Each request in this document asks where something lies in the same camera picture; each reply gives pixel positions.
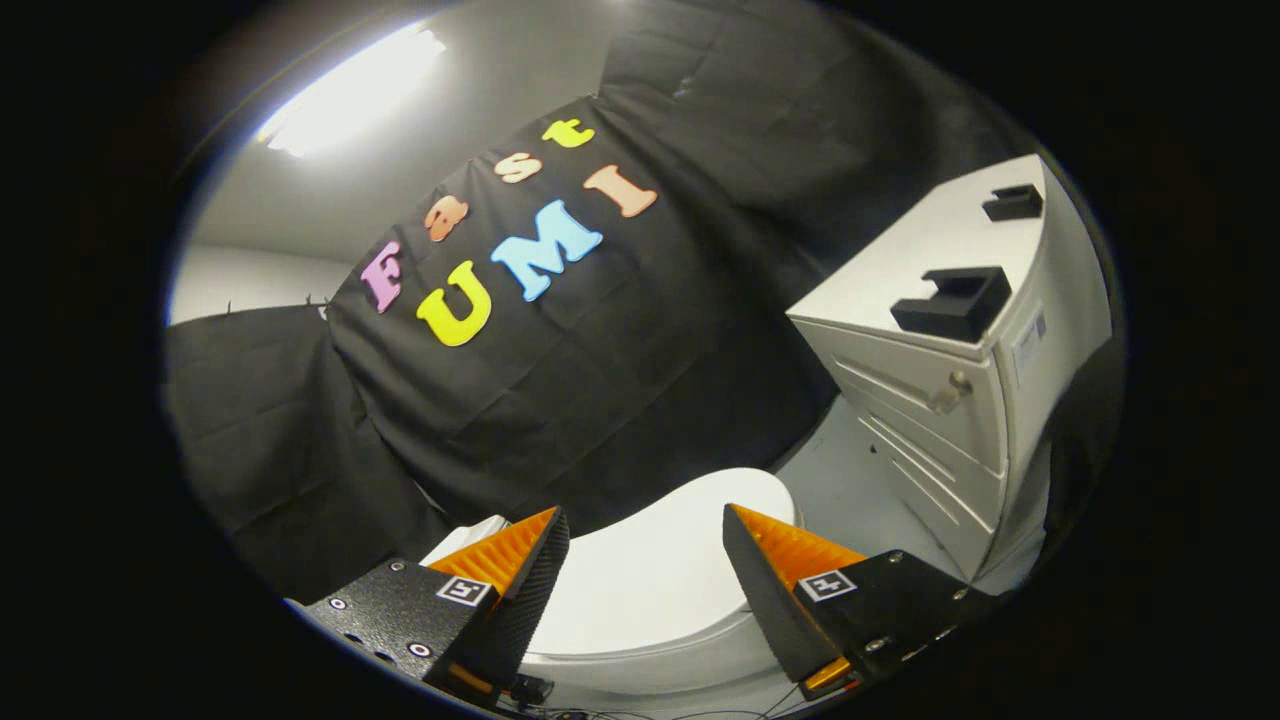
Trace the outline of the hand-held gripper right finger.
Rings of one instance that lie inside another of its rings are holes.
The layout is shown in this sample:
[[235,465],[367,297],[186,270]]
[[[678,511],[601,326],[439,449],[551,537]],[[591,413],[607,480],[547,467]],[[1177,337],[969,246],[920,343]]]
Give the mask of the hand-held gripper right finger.
[[739,503],[724,506],[722,544],[771,652],[809,701],[899,674],[998,603],[904,550],[864,556]]

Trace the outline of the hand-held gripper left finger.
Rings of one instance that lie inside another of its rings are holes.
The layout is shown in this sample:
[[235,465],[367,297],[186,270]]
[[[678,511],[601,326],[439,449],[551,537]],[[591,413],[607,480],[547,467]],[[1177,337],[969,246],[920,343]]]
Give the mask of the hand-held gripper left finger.
[[426,565],[387,560],[300,615],[388,671],[493,706],[518,683],[570,542],[553,506]]

